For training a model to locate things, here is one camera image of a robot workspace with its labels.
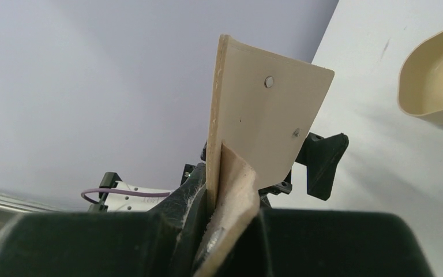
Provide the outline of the beige leather card holder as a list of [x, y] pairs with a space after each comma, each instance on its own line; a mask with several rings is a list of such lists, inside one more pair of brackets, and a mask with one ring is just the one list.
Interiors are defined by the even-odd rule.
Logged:
[[290, 172], [334, 75], [220, 36], [206, 150], [211, 218], [195, 276], [216, 274], [259, 213], [259, 190]]

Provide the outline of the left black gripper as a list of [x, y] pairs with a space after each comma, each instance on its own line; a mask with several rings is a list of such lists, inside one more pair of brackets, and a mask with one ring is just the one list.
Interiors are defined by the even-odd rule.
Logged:
[[[349, 145], [344, 133], [322, 137], [309, 133], [295, 159], [296, 163], [306, 166], [306, 193], [317, 199], [327, 201], [332, 193], [337, 165]], [[261, 187], [263, 182], [255, 169], [243, 157], [226, 145], [221, 146], [219, 196], [268, 193], [290, 194], [292, 191], [291, 173], [282, 181]]]

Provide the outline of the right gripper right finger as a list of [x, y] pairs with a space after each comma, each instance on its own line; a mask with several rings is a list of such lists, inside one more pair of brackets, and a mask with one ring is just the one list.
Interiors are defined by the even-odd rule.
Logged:
[[379, 212], [263, 204], [217, 276], [432, 276], [409, 226]]

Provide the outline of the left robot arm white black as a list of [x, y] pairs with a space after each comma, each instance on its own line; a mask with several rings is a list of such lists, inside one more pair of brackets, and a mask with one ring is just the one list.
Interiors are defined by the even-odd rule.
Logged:
[[[330, 198], [337, 165], [349, 145], [347, 135], [331, 137], [309, 133], [295, 159], [306, 166], [306, 193], [326, 201]], [[147, 211], [167, 198], [172, 191], [128, 185], [114, 172], [105, 173], [98, 188], [80, 196], [99, 211]]]

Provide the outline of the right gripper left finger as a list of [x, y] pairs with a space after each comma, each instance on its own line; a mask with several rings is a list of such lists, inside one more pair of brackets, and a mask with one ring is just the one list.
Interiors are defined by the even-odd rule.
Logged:
[[146, 212], [15, 216], [0, 231], [0, 276], [192, 276], [206, 222], [199, 163]]

